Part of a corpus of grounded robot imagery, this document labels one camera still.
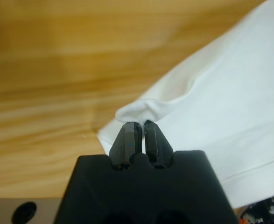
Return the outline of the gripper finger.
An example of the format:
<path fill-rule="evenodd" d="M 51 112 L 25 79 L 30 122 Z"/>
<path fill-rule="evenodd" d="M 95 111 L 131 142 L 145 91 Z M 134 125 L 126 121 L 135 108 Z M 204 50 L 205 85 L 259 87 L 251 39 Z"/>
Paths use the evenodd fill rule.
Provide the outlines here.
<path fill-rule="evenodd" d="M 155 168 L 168 168 L 171 165 L 173 148 L 158 125 L 150 120 L 144 124 L 146 155 Z"/>
<path fill-rule="evenodd" d="M 109 152 L 115 170 L 127 170 L 134 164 L 136 154 L 142 152 L 142 128 L 139 123 L 125 123 Z"/>

